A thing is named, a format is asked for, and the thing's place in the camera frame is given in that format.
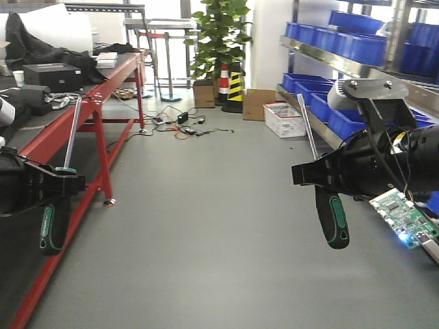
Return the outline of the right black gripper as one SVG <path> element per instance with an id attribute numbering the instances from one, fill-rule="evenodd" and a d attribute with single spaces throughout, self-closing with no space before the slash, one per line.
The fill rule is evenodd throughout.
<path id="1" fill-rule="evenodd" d="M 438 126 L 388 126 L 369 135 L 358 131 L 344 146 L 318 160 L 292 167 L 295 185 L 372 199 L 391 188 L 416 200 L 438 191 Z"/>

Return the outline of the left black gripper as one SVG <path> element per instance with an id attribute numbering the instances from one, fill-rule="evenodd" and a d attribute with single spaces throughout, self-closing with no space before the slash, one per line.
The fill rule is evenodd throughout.
<path id="1" fill-rule="evenodd" d="M 85 176 L 73 169 L 39 164 L 18 154 L 15 148 L 1 148 L 2 217 L 76 196 L 85 189 Z"/>

